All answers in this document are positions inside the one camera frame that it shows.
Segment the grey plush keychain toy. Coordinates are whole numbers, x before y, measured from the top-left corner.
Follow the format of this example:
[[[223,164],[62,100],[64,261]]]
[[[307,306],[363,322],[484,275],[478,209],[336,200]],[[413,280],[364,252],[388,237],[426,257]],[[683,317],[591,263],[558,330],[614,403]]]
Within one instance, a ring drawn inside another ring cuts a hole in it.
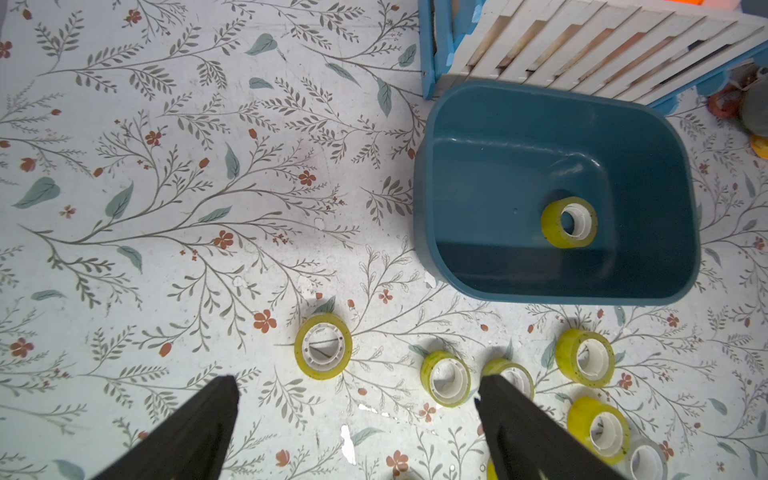
[[[767,160],[767,68],[752,68],[741,78],[730,78],[709,96],[708,111],[721,120],[738,120],[749,135],[752,151]]]

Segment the blue white toy crib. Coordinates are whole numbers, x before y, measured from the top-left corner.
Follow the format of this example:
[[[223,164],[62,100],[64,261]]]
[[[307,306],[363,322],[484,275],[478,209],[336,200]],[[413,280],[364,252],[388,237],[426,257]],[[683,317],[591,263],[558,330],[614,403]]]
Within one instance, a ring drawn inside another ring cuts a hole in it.
[[[422,1],[425,99],[491,80],[634,102],[670,114],[747,61],[767,62],[767,5],[723,11],[668,1]]]

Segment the yellow tape roll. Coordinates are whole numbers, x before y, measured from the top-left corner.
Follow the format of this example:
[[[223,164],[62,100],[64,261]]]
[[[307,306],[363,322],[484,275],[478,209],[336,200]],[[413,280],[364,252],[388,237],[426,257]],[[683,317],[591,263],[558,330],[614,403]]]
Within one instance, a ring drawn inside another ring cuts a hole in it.
[[[294,343],[299,369],[314,380],[330,380],[340,375],[349,364],[352,350],[349,329],[332,313],[305,321]]]
[[[491,458],[488,459],[486,473],[487,473],[487,480],[498,480],[498,475],[496,473],[495,465]]]
[[[606,386],[616,366],[614,350],[605,337],[578,329],[567,330],[558,338],[555,361],[566,378],[590,388]]]
[[[579,197],[567,197],[547,205],[540,218],[545,239],[558,249],[590,246],[597,236],[598,219],[594,208]]]
[[[567,431],[607,465],[623,460],[630,447],[630,427],[614,407],[596,399],[577,399],[567,415]]]
[[[534,399],[533,379],[522,365],[512,362],[506,358],[496,358],[490,360],[482,369],[482,376],[498,375],[506,379],[517,390],[519,390],[529,400]]]
[[[462,360],[445,351],[426,356],[420,368],[420,381],[430,397],[446,408],[461,406],[471,393],[470,370]]]

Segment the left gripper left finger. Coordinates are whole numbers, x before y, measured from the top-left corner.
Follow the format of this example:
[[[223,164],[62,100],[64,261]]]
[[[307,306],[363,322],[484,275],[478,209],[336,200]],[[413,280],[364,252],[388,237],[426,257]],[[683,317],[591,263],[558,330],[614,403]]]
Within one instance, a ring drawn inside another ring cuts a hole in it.
[[[218,376],[148,437],[105,468],[98,479],[217,479],[238,416],[239,390]]]

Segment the plush doll orange shorts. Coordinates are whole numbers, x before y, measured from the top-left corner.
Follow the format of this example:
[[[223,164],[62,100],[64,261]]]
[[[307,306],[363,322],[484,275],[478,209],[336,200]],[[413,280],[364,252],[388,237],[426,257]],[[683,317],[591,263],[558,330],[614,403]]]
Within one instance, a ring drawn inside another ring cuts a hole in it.
[[[701,6],[710,9],[717,9],[723,11],[735,11],[741,8],[740,0],[667,0],[668,2],[675,2],[680,4],[687,4],[693,6]]]

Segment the clear tape roll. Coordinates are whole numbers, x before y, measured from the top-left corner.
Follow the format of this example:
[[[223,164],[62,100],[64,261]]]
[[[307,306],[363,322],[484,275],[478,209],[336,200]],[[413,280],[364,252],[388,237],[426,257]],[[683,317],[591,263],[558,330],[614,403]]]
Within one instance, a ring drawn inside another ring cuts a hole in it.
[[[635,436],[617,471],[624,479],[667,480],[668,467],[660,446],[643,436]]]

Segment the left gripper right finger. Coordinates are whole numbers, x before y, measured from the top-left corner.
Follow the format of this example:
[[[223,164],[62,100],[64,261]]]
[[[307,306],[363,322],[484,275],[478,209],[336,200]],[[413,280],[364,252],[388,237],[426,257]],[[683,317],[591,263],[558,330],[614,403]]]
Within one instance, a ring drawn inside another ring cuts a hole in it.
[[[485,376],[475,400],[498,479],[620,479],[509,381]]]

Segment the teal plastic storage box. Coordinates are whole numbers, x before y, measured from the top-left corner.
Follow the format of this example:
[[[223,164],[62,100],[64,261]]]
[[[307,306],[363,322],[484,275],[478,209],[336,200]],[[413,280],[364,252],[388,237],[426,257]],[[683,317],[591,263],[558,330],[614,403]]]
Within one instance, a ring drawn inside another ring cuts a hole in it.
[[[592,205],[585,248],[542,234],[552,202]],[[649,107],[470,81],[428,117],[414,164],[415,252],[484,301],[666,305],[692,288],[699,228],[684,143]]]

